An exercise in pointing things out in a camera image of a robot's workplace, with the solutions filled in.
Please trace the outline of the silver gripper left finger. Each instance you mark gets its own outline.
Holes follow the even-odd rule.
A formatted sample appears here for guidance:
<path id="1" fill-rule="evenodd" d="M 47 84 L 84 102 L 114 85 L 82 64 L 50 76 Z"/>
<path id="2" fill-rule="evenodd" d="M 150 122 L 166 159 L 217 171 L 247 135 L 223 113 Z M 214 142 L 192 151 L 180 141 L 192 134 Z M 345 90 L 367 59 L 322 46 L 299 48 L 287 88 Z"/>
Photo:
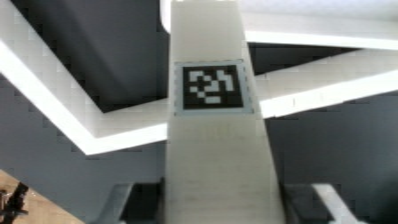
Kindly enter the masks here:
<path id="1" fill-rule="evenodd" d="M 162 183 L 118 184 L 89 224 L 164 224 Z"/>

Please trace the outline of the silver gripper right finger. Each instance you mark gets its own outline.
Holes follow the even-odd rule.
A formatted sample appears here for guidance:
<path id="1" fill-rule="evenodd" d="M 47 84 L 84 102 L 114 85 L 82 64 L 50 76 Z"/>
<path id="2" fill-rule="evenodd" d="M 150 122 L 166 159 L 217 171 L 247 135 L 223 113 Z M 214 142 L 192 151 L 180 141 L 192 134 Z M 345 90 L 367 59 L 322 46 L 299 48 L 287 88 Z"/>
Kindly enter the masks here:
<path id="1" fill-rule="evenodd" d="M 287 224 L 368 224 L 356 217 L 331 184 L 287 184 L 283 202 Z"/>

